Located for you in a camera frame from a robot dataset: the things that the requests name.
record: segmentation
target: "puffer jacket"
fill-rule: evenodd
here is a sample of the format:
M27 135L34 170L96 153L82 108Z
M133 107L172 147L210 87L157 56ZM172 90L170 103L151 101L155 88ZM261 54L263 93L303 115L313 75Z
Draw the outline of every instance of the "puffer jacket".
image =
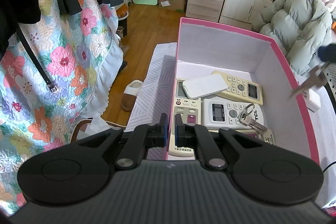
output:
M321 0L275 0L252 22L252 29L273 38L294 73L321 64L316 53L331 43L332 18Z

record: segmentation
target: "white tag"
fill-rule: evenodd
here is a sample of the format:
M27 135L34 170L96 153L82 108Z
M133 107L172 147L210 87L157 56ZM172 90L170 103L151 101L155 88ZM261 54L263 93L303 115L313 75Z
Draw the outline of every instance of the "white tag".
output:
M169 3L169 1L167 0L167 1L163 1L163 2L161 2L161 5L162 5L162 7L166 7L166 6L170 6L170 3Z

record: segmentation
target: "wooden floor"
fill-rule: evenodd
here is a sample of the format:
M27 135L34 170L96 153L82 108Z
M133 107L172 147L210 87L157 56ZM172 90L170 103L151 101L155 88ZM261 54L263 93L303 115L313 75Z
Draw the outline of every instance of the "wooden floor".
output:
M121 44L129 47L124 56L127 67L115 79L109 94L109 105L102 118L127 125L131 112L121 109L125 87L133 80L144 81L154 48L157 44L176 42L180 18L185 14L153 5L131 4L128 33Z

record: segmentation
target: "white mattress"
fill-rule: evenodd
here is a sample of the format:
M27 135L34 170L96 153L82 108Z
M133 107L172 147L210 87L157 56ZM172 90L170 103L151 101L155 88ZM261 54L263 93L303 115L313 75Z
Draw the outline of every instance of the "white mattress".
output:
M148 73L142 89L137 97L126 131L143 123L160 120L161 113L169 113L171 92L174 83L176 64L176 43L159 44L156 46ZM305 78L297 76L298 81ZM316 113L309 111L314 127L316 142L319 150L322 170L328 164L336 161L336 115L325 88L315 90L321 99L321 109ZM152 148L148 159L162 160L166 149ZM336 165L325 173L325 183L316 203L320 207L330 207L336 204Z

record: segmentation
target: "slipper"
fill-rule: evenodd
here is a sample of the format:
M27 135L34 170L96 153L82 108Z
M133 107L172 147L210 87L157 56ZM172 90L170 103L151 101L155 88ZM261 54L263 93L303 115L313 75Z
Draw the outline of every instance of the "slipper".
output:
M142 82L140 80L134 80L128 84L125 88L124 95L121 99L121 108L125 111L131 111L134 107L135 100L138 93L141 90Z

